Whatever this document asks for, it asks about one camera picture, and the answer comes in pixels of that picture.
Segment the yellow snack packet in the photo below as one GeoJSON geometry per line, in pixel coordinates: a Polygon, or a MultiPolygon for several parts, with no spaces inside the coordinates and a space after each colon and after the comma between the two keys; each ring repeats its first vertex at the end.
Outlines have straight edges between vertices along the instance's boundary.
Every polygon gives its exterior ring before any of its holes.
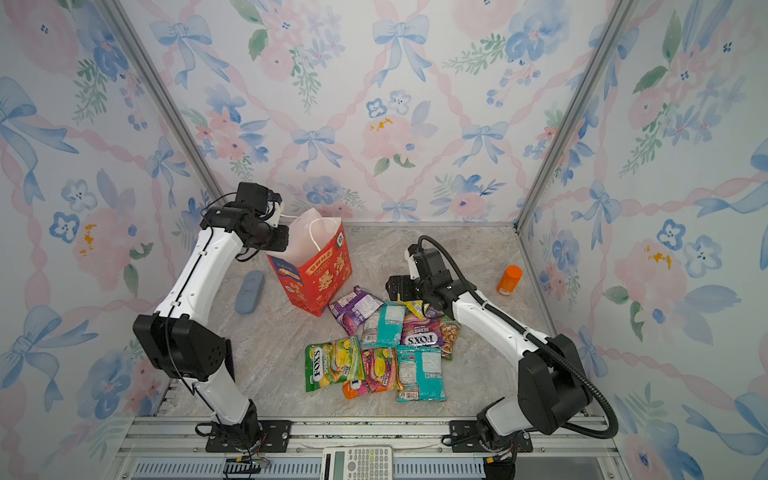
{"type": "Polygon", "coordinates": [[[398,299],[397,303],[404,306],[408,312],[419,319],[436,319],[443,316],[443,313],[435,309],[431,304],[424,302],[423,300],[402,300],[398,299]]]}

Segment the teal snack packet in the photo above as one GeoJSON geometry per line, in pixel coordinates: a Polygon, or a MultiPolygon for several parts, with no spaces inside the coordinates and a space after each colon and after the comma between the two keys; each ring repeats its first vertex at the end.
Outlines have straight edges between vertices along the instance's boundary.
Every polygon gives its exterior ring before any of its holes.
{"type": "Polygon", "coordinates": [[[364,347],[400,345],[406,312],[402,304],[385,303],[365,322],[361,344],[364,347]]]}
{"type": "Polygon", "coordinates": [[[398,402],[443,402],[447,399],[440,349],[399,346],[397,367],[398,402]]]}

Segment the red paper gift bag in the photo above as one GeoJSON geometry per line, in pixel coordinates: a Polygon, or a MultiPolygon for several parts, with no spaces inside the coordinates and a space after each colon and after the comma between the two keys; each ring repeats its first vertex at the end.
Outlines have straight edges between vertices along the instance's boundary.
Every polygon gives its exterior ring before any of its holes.
{"type": "Polygon", "coordinates": [[[319,317],[352,274],[343,221],[311,208],[288,228],[287,249],[269,262],[291,304],[319,317]]]}

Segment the orange pink Fox's candy bag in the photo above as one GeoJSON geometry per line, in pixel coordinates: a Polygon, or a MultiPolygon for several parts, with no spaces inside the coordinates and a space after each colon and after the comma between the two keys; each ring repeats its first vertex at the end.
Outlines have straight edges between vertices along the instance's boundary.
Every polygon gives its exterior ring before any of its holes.
{"type": "Polygon", "coordinates": [[[397,350],[376,347],[362,351],[362,380],[345,382],[342,391],[346,399],[392,391],[397,384],[397,350]]]}

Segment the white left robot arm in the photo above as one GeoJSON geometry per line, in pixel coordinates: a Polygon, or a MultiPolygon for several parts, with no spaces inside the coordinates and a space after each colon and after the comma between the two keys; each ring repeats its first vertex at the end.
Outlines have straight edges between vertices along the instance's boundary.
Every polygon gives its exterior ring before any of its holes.
{"type": "Polygon", "coordinates": [[[243,248],[283,252],[288,227],[280,223],[282,200],[230,202],[209,209],[196,244],[170,292],[154,313],[140,315],[133,332],[154,368],[199,396],[219,425],[242,427],[258,420],[253,402],[237,387],[228,341],[207,327],[216,292],[243,248]]]}

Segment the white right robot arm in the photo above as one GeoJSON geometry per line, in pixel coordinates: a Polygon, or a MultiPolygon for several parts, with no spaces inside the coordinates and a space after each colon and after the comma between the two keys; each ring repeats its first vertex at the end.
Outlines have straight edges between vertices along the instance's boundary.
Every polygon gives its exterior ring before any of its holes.
{"type": "Polygon", "coordinates": [[[584,436],[595,433],[571,419],[593,400],[584,370],[570,340],[549,337],[507,316],[477,290],[459,280],[439,284],[407,275],[385,283],[391,300],[421,300],[483,337],[517,369],[516,395],[502,398],[477,414],[478,437],[499,448],[515,435],[537,431],[550,435],[565,429],[584,436]]]}

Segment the purple Fox's candy bag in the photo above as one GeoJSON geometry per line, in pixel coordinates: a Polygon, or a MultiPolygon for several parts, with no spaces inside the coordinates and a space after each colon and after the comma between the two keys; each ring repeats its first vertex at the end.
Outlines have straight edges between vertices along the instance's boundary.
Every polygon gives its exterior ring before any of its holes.
{"type": "Polygon", "coordinates": [[[444,338],[439,318],[418,318],[408,314],[401,332],[400,344],[408,347],[433,347],[441,349],[444,338]]]}

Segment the green Fox's candy bag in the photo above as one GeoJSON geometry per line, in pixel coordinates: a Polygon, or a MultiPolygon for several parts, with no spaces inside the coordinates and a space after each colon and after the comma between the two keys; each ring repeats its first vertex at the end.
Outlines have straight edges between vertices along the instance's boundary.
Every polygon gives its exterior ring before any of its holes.
{"type": "Polygon", "coordinates": [[[355,336],[305,348],[305,391],[365,378],[362,350],[355,336]]]}

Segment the green nut snack packet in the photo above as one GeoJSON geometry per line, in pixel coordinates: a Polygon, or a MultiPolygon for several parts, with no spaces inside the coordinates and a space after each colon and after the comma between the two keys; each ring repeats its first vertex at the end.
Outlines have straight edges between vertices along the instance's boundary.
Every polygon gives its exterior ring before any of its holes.
{"type": "Polygon", "coordinates": [[[441,356],[450,361],[453,358],[453,350],[458,339],[461,324],[447,316],[439,320],[439,328],[442,335],[441,356]]]}

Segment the blue fabric case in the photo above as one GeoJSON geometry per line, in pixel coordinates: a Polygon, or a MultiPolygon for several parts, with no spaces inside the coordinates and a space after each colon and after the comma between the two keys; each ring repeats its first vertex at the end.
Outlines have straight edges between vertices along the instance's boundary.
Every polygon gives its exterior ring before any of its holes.
{"type": "Polygon", "coordinates": [[[253,313],[259,304],[264,284],[265,276],[262,271],[247,273],[235,298],[234,311],[239,315],[253,313]]]}

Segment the orange bottle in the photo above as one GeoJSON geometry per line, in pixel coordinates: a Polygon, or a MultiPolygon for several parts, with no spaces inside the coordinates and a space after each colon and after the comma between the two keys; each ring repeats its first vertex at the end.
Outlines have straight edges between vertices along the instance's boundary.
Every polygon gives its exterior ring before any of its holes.
{"type": "Polygon", "coordinates": [[[510,296],[518,286],[523,277],[523,271],[516,265],[508,266],[496,287],[496,291],[503,296],[510,296]]]}

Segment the purple snack packet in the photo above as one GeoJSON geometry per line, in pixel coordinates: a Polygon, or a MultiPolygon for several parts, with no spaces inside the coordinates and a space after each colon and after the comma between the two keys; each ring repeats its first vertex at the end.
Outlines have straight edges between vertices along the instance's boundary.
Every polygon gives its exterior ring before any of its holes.
{"type": "Polygon", "coordinates": [[[331,302],[328,307],[345,333],[352,336],[383,305],[379,297],[356,285],[352,292],[331,302]]]}

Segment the grey calculator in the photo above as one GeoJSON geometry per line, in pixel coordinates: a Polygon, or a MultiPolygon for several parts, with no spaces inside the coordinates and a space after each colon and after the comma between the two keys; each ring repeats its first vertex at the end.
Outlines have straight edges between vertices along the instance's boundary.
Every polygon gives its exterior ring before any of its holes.
{"type": "Polygon", "coordinates": [[[389,446],[325,448],[321,459],[322,480],[392,480],[394,455],[389,446]]]}

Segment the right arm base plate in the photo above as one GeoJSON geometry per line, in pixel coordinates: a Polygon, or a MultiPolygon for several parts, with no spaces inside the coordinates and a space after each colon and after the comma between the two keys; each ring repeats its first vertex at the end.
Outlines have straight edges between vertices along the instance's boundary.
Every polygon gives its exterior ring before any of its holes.
{"type": "Polygon", "coordinates": [[[507,452],[531,453],[533,445],[530,434],[518,431],[502,436],[479,420],[452,420],[449,433],[441,439],[444,446],[453,453],[483,453],[502,455],[507,452]]]}

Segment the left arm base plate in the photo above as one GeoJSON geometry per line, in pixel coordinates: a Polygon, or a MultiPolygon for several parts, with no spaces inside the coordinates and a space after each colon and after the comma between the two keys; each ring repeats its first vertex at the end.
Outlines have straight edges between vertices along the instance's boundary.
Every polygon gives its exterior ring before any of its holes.
{"type": "Polygon", "coordinates": [[[195,431],[207,439],[207,453],[285,453],[292,426],[290,420],[257,420],[245,426],[204,422],[195,431]]]}

